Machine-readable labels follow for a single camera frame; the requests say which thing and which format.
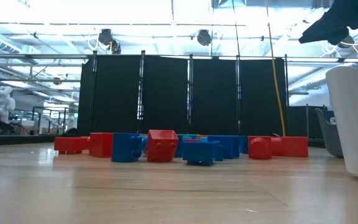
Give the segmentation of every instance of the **ceiling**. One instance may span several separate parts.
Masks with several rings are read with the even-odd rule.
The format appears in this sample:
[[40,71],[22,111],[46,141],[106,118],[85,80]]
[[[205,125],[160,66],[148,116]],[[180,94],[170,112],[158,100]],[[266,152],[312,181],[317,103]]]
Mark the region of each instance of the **ceiling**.
[[[302,32],[328,9],[297,7],[300,1],[296,0],[283,2],[286,4],[282,7],[269,9],[268,18],[263,4],[244,7],[236,3],[235,8],[213,9],[211,0],[0,0],[0,39],[22,54],[91,54],[100,30],[111,29],[122,54],[140,54],[145,50],[150,55],[235,56],[240,52],[241,56],[270,57],[267,27],[270,21],[276,57],[358,57],[358,29],[351,30],[356,46],[349,49],[336,48],[326,42],[300,44]],[[212,37],[209,46],[197,42],[200,29],[209,30]],[[107,54],[103,46],[96,50]],[[30,67],[18,66],[22,62],[0,59],[0,64],[29,77]],[[80,79],[80,65],[84,60],[37,62],[72,65],[34,67],[33,74],[39,73],[37,78]],[[310,66],[290,63],[289,83],[296,84],[321,68],[318,63]],[[79,83],[59,86],[43,83],[43,87],[75,90],[80,86]]]

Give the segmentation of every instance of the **black partition screen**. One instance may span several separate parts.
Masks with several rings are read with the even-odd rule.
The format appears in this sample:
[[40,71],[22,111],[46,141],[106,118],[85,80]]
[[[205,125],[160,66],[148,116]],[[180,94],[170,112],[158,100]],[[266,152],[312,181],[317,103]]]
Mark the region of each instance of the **black partition screen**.
[[[283,117],[287,118],[284,60],[275,60]],[[271,60],[241,61],[241,134],[282,135]]]
[[140,56],[98,56],[92,132],[136,133]]
[[238,134],[236,61],[194,60],[189,133]]
[[91,131],[90,103],[92,91],[92,63],[93,59],[90,59],[86,64],[82,65],[80,104],[78,105],[77,122],[77,130],[80,136],[89,136]]
[[143,82],[143,133],[172,129],[186,133],[188,61],[146,56]]

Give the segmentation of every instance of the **spotlight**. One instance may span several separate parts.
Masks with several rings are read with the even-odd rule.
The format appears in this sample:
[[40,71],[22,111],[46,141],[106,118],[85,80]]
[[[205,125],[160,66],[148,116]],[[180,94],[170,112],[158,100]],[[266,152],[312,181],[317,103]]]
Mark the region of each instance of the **spotlight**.
[[109,46],[107,49],[111,50],[112,54],[121,54],[121,46],[119,42],[111,35],[111,29],[102,29],[99,34],[99,42],[105,46]]
[[208,46],[212,41],[212,38],[211,38],[208,30],[200,30],[198,32],[197,41],[202,46]]

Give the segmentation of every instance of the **white chair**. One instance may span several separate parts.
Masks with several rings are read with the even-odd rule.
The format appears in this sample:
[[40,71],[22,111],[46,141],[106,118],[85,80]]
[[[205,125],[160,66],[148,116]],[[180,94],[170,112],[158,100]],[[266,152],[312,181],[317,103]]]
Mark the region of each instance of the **white chair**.
[[326,78],[346,169],[358,177],[358,69],[336,67]]

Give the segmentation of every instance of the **white robot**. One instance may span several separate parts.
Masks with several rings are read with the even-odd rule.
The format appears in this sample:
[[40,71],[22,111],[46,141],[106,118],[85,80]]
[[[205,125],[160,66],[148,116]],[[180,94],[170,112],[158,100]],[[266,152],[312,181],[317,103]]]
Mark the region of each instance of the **white robot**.
[[16,107],[15,99],[11,98],[12,90],[12,87],[0,86],[0,121],[5,123],[8,122],[9,112]]

